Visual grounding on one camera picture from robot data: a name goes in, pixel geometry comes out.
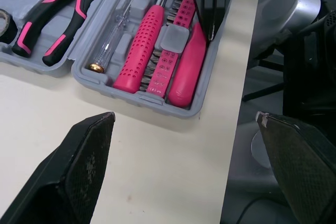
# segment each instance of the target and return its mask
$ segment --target pliers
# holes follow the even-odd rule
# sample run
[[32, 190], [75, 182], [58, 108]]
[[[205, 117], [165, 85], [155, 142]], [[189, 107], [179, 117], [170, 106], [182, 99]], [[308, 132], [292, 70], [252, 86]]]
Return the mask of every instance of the pliers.
[[[29, 58], [42, 29], [52, 17], [73, 0], [43, 0], [36, 5], [27, 17], [22, 31], [12, 47], [12, 51], [20, 56]], [[87, 11], [94, 0], [77, 0], [74, 15], [65, 32], [56, 40], [43, 57], [47, 66], [58, 63], [67, 49], [77, 30], [83, 25], [87, 18]]]

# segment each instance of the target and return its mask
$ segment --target tool kit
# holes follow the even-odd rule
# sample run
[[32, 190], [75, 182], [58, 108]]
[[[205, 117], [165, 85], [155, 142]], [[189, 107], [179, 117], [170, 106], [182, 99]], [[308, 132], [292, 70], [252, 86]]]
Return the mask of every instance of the tool kit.
[[0, 62], [56, 78], [71, 71], [103, 95], [190, 118], [229, 1], [0, 0]]

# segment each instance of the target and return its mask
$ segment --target white table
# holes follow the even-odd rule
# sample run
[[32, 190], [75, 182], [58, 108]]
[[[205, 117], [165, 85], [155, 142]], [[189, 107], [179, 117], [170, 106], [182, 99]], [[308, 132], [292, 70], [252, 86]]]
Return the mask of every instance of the white table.
[[72, 125], [116, 123], [92, 224], [218, 224], [258, 0], [232, 0], [200, 116], [179, 120], [0, 63], [0, 216]]

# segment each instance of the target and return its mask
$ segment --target clear screwdriver handle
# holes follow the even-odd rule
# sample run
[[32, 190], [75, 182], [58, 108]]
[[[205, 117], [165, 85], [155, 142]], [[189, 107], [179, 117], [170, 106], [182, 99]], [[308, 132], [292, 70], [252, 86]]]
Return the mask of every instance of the clear screwdriver handle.
[[110, 32], [103, 39], [99, 52], [93, 57], [89, 69], [98, 73], [104, 73], [109, 65], [112, 55], [118, 46], [118, 43], [122, 37], [123, 30], [129, 21], [130, 8], [133, 0], [131, 0], [128, 6], [124, 9], [121, 15], [116, 17], [115, 25], [113, 25]]

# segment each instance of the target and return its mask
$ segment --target pink handle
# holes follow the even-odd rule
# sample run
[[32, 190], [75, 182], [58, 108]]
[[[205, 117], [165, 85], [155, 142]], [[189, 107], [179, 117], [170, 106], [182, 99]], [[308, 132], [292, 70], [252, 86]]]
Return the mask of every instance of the pink handle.
[[186, 46], [181, 62], [168, 94], [168, 100], [176, 107], [191, 104], [206, 51], [206, 39], [201, 25], [194, 26], [192, 38]]
[[136, 93], [141, 84], [147, 63], [163, 25], [164, 8], [153, 5], [142, 19], [130, 52], [116, 82], [115, 89]]
[[[194, 0], [183, 0], [178, 9], [174, 24], [185, 28], [190, 27], [196, 12]], [[165, 97], [167, 88], [177, 63], [178, 54], [164, 50], [161, 53], [157, 68], [154, 71], [153, 78], [148, 85], [146, 92], [156, 94], [161, 98]]]

